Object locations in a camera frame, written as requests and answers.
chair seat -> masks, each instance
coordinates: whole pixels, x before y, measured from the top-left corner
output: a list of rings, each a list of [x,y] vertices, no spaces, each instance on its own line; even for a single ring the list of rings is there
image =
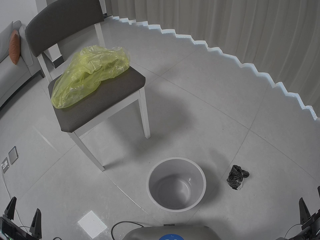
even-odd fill
[[[59,77],[50,82],[48,86],[50,97],[54,83]],[[111,106],[141,89],[145,83],[146,78],[134,68],[129,67],[117,77],[102,81],[97,90],[72,106],[53,107],[61,130],[67,133],[74,132]]]

blue circular logo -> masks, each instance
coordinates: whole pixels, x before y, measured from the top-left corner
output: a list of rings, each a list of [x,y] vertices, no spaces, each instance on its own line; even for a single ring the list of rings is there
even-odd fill
[[[162,236],[159,240],[184,240],[184,239],[177,234],[166,234]]]

curtain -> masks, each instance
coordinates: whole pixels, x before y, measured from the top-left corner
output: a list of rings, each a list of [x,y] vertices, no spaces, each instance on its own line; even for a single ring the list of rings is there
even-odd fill
[[[319,0],[106,0],[106,9],[254,63],[320,115]]]

gray sofa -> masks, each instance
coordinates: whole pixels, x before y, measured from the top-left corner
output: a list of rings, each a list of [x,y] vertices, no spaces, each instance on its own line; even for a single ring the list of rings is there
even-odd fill
[[[0,54],[0,107],[29,78],[38,71],[41,73],[38,59],[30,52],[21,21],[18,20],[11,25],[12,29],[17,30],[20,35],[20,57],[17,65],[14,65],[9,53],[6,53],[5,48],[2,49],[2,54]],[[4,46],[6,46],[6,40],[10,39],[12,33],[10,29],[9,25],[3,30],[4,34],[1,35],[0,45],[5,44]]]

gray upholstered chair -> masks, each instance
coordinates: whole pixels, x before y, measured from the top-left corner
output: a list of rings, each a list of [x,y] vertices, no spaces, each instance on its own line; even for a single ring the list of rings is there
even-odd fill
[[[46,67],[42,53],[62,39],[94,24],[99,45],[105,47],[100,22],[103,14],[99,0],[58,0],[36,15],[26,27],[30,50],[40,62],[49,82],[51,96],[55,81]],[[87,149],[79,136],[130,103],[139,100],[143,130],[150,137],[144,91],[146,78],[129,67],[119,76],[102,81],[97,90],[76,104],[62,109],[54,107],[61,130],[67,132],[79,148],[100,169],[105,168]]]

